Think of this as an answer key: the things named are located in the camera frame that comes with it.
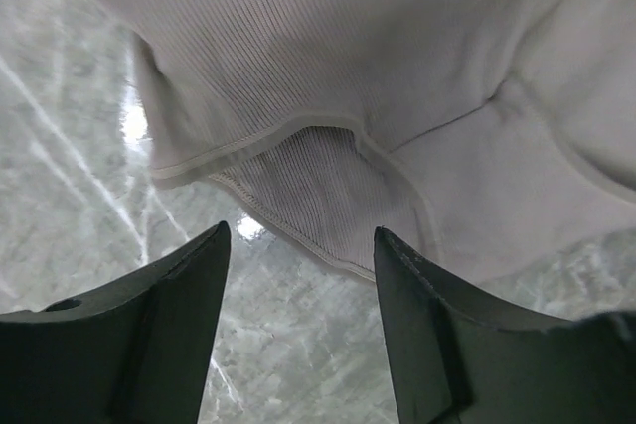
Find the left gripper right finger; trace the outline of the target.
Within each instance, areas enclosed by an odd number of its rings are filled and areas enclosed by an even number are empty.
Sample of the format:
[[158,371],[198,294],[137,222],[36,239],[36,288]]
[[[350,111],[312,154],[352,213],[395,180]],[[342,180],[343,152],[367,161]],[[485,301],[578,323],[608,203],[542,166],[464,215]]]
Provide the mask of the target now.
[[386,228],[376,285],[402,423],[631,423],[635,315],[576,321],[502,300]]

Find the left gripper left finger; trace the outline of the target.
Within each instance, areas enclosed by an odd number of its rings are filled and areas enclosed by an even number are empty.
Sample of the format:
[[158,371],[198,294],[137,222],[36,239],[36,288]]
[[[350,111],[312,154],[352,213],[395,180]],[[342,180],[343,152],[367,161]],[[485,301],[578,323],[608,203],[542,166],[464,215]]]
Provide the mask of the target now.
[[194,423],[227,282],[221,222],[44,310],[1,318],[5,423]]

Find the grey underwear beige waistband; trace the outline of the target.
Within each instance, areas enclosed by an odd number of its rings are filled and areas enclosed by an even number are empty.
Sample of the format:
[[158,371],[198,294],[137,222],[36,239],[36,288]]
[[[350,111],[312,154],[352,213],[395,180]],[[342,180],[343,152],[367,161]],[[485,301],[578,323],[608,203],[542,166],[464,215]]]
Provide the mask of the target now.
[[635,0],[96,0],[162,188],[210,181],[369,277],[472,282],[635,224]]

